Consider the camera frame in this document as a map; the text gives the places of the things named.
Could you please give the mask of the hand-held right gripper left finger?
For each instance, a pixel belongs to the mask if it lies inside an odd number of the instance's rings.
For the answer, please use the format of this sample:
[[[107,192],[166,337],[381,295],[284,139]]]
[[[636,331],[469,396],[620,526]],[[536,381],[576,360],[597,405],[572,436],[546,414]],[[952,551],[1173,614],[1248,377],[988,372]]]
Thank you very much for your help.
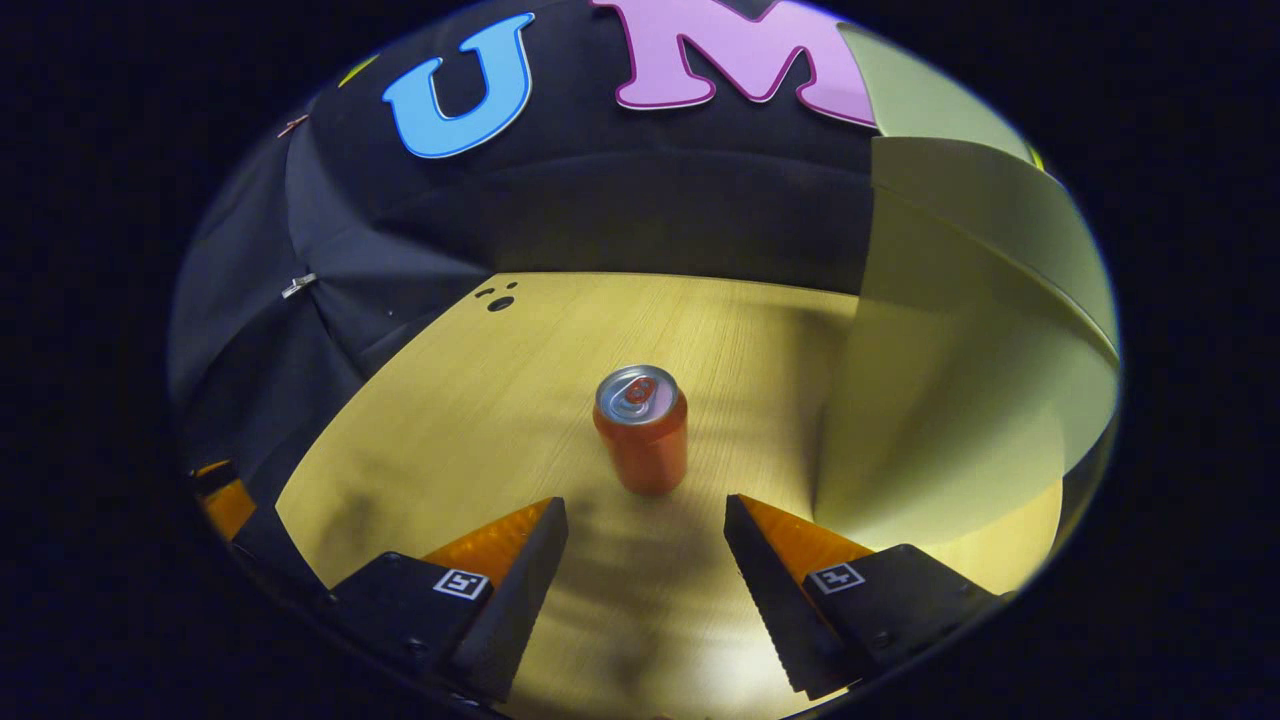
[[[329,591],[325,623],[426,687],[504,703],[567,538],[547,497],[420,559],[380,553]]]

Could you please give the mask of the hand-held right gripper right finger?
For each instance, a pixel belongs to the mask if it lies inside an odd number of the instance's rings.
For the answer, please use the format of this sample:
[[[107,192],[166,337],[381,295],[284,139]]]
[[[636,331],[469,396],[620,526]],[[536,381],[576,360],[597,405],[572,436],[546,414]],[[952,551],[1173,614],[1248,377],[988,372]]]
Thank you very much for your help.
[[[874,551],[746,495],[724,538],[788,684],[819,700],[881,678],[1001,607],[914,544]]]

